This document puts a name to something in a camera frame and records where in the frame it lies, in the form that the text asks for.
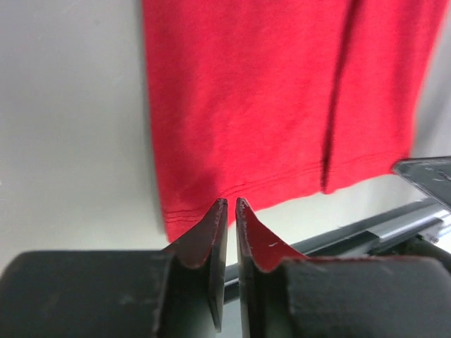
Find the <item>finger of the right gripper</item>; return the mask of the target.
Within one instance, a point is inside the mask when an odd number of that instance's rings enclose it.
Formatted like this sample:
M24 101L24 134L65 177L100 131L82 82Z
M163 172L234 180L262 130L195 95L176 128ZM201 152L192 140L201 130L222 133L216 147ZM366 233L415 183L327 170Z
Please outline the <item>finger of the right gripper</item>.
M393 172L450 211L450 156L402 160Z

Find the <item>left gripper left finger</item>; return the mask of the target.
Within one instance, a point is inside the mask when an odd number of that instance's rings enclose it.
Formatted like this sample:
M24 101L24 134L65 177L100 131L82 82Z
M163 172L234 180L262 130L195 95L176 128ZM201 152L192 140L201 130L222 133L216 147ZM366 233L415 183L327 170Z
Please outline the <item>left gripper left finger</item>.
M1 275L2 337L215 337L228 204L150 251L29 251Z

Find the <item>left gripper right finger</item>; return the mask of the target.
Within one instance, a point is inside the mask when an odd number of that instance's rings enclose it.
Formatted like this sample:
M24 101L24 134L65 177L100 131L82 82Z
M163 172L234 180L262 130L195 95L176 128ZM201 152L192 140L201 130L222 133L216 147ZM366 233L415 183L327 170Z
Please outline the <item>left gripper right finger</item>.
M236 202L244 337L449 337L450 255L305 256Z

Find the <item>red t-shirt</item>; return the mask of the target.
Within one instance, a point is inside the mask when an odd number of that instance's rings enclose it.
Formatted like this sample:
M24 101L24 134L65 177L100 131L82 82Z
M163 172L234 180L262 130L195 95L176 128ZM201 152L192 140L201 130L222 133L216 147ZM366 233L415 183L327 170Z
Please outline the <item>red t-shirt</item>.
M408 157L446 1L143 1L167 238L218 198L255 210Z

